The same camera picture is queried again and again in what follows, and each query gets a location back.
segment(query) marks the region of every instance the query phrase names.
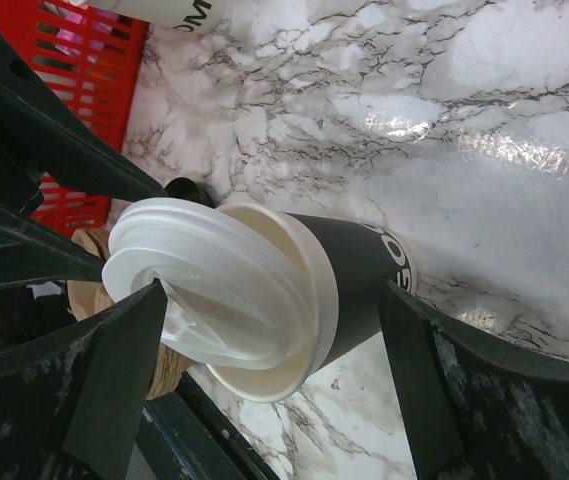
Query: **red plastic basket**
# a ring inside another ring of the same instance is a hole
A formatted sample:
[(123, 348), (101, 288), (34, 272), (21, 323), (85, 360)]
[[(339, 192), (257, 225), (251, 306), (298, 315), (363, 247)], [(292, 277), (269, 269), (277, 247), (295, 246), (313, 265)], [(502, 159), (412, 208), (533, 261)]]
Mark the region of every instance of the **red plastic basket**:
[[(69, 13), (81, 15), (81, 21), (70, 21)], [(0, 1), (0, 33), (62, 101), (118, 151), (147, 28), (145, 22), (105, 17), (63, 0)], [(60, 30), (72, 32), (73, 38), (61, 38)], [(47, 175), (41, 189), (44, 203), (33, 217), (63, 235), (106, 221), (108, 198), (61, 188)]]

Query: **screw hole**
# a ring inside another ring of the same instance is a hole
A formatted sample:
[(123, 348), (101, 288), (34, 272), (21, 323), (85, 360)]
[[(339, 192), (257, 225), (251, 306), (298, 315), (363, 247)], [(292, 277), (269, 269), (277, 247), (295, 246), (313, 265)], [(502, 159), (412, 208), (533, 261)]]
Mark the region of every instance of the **screw hole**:
[(26, 63), (24, 63), (24, 61), (15, 59), (11, 61), (9, 66), (11, 68), (11, 72), (13, 72), (14, 75), (24, 80), (31, 78), (31, 69), (28, 67), (28, 65), (26, 65)]

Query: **marble surface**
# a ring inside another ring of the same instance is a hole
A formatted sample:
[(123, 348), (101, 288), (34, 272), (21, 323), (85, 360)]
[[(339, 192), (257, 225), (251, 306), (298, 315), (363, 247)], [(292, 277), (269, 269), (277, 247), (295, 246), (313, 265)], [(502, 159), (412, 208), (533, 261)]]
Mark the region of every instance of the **marble surface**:
[[(569, 359), (569, 0), (232, 0), (151, 29), (125, 154), (389, 226), (421, 298)], [(275, 405), (194, 375), (281, 478), (415, 475), (379, 335)]]

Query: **pink object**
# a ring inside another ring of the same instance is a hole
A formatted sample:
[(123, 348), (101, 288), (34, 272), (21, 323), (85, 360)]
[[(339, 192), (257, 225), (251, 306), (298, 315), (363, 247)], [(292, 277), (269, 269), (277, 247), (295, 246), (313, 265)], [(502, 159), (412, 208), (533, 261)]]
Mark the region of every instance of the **pink object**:
[[(98, 15), (107, 18), (109, 20), (117, 20), (119, 18), (119, 14), (117, 13), (113, 13), (113, 12), (108, 12), (105, 10), (97, 10), (96, 12), (98, 13)], [(76, 13), (76, 12), (69, 12), (68, 15), (66, 15), (66, 20), (68, 20), (69, 22), (72, 23), (76, 23), (78, 25), (82, 25), (86, 22), (86, 20), (84, 19), (84, 16), (81, 13)], [(113, 27), (106, 25), (104, 23), (95, 23), (95, 30), (97, 30), (98, 32), (102, 32), (102, 33), (111, 33), (111, 31), (113, 30)], [(61, 39), (61, 40), (68, 40), (70, 42), (73, 43), (78, 43), (81, 44), (84, 41), (84, 37), (82, 37), (81, 35), (72, 32), (70, 30), (65, 30), (65, 29), (60, 29), (59, 32), (57, 32), (57, 38)], [(96, 50), (102, 50), (104, 48), (104, 42), (100, 42), (98, 40), (91, 40), (89, 42), (89, 46), (91, 48), (94, 48)], [(73, 57), (79, 57), (80, 56), (80, 51), (75, 49), (75, 48), (70, 48), (67, 47), (65, 45), (55, 45), (55, 47), (65, 53), (66, 55), (70, 55)], [(95, 63), (97, 61), (97, 55), (88, 55), (88, 61), (91, 63)]]

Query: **marble table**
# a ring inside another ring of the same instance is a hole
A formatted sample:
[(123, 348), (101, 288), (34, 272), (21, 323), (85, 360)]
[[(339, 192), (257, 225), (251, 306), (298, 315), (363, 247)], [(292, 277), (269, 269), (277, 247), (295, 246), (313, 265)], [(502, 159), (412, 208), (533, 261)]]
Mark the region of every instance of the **marble table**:
[[(125, 154), (388, 226), (422, 299), (569, 359), (569, 0), (231, 0), (151, 29)], [(283, 479), (415, 476), (379, 335), (275, 405), (193, 375)]]

